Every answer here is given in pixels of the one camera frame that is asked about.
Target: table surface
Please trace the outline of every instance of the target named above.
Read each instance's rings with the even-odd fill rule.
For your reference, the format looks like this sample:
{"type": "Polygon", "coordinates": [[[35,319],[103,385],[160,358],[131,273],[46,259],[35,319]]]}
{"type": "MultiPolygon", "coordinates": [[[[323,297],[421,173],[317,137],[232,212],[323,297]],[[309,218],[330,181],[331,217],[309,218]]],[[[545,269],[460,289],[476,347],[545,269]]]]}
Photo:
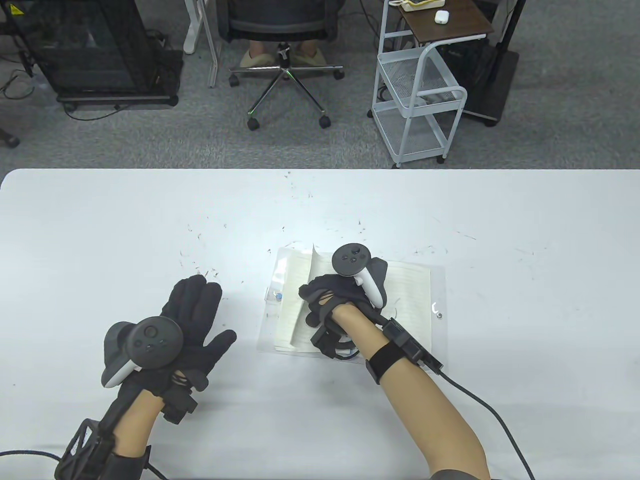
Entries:
{"type": "Polygon", "coordinates": [[[417,12],[405,12],[401,7],[398,10],[419,44],[493,33],[491,23],[472,0],[447,0],[442,8],[430,8],[417,12]],[[438,10],[449,12],[447,24],[440,25],[435,22],[438,10]]]}
{"type": "MultiPolygon", "coordinates": [[[[257,351],[278,247],[361,241],[447,273],[445,371],[502,414],[539,479],[640,471],[639,171],[18,170],[0,188],[0,450],[61,453],[115,391],[116,321],[200,271],[238,341],[152,463],[172,479],[424,479],[362,365],[257,351]]],[[[525,479],[495,419],[437,379],[494,478],[525,479]]],[[[6,459],[13,479],[48,459],[6,459]]]]}

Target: white desk leg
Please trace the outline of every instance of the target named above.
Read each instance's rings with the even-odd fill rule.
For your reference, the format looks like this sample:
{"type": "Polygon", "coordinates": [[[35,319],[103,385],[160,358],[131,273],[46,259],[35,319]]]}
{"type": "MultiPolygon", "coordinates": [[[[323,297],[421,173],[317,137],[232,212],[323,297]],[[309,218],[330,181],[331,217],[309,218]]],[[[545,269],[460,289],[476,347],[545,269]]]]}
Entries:
{"type": "Polygon", "coordinates": [[[196,51],[196,44],[202,27],[202,18],[198,14],[196,0],[184,0],[184,5],[187,7],[187,13],[189,14],[189,31],[184,39],[182,49],[187,55],[191,55],[196,51]]]}
{"type": "Polygon", "coordinates": [[[216,44],[213,41],[213,36],[211,35],[211,28],[209,26],[209,19],[207,18],[207,5],[205,0],[196,0],[198,2],[198,12],[200,14],[200,18],[204,19],[202,23],[204,23],[204,31],[207,35],[207,43],[209,44],[209,51],[211,52],[211,69],[209,70],[209,80],[208,87],[214,88],[216,86],[216,78],[218,77],[218,49],[216,48],[216,44]]]}

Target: chair base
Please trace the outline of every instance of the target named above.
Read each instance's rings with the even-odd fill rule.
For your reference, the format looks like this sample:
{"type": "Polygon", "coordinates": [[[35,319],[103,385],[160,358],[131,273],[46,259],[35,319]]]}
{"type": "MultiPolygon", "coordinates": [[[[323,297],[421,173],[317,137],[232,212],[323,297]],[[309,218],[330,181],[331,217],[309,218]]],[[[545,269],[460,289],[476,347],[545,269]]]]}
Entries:
{"type": "Polygon", "coordinates": [[[229,77],[229,85],[230,86],[238,86],[240,80],[238,79],[238,74],[246,75],[246,74],[265,74],[265,73],[275,73],[275,77],[269,82],[267,88],[264,89],[262,95],[253,103],[251,108],[246,112],[248,117],[247,127],[249,130],[257,130],[260,127],[260,123],[254,118],[256,110],[260,104],[264,101],[264,99],[271,93],[273,88],[280,82],[280,80],[291,80],[298,89],[300,89],[305,96],[311,100],[313,105],[319,110],[321,117],[319,119],[320,126],[325,129],[331,126],[331,120],[326,115],[325,108],[320,105],[320,103],[316,100],[313,94],[307,90],[307,87],[298,79],[296,75],[297,72],[316,72],[316,73],[326,73],[332,72],[333,76],[336,80],[341,80],[344,78],[344,67],[342,65],[323,65],[321,67],[294,67],[291,65],[291,59],[289,57],[289,51],[291,47],[288,43],[282,42],[278,45],[278,65],[273,65],[270,67],[249,67],[249,68],[230,68],[229,72],[231,76],[229,77]]]}

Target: office chair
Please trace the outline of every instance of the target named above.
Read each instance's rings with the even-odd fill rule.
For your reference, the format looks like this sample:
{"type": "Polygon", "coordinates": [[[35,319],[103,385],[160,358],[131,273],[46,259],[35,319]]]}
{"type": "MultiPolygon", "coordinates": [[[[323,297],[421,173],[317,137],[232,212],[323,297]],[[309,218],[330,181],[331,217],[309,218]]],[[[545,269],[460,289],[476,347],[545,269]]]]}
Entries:
{"type": "Polygon", "coordinates": [[[274,73],[262,95],[247,111],[247,127],[254,131],[260,123],[254,117],[257,108],[281,80],[290,80],[320,111],[320,126],[331,126],[326,110],[298,79],[297,72],[332,72],[336,80],[344,78],[342,65],[295,67],[291,65],[289,42],[334,40],[338,35],[338,11],[346,0],[216,0],[218,31],[227,42],[257,40],[279,42],[277,62],[272,67],[230,68],[229,85],[238,86],[238,75],[274,73]]]}
{"type": "Polygon", "coordinates": [[[20,145],[20,139],[18,137],[8,134],[2,129],[0,129],[0,140],[3,140],[9,148],[15,148],[20,145]]]}

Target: slipper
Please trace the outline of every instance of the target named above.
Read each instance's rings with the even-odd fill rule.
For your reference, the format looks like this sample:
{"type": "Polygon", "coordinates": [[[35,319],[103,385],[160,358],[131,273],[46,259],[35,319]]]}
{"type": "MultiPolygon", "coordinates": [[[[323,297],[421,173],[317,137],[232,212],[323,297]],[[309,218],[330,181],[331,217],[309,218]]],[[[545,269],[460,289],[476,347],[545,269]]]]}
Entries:
{"type": "Polygon", "coordinates": [[[291,63],[299,67],[324,67],[326,60],[320,49],[316,50],[316,54],[310,57],[302,50],[295,50],[291,56],[291,63]]]}
{"type": "Polygon", "coordinates": [[[275,63],[276,59],[269,53],[261,53],[252,57],[249,55],[249,50],[247,50],[242,57],[242,60],[240,60],[240,68],[268,67],[275,63]]]}

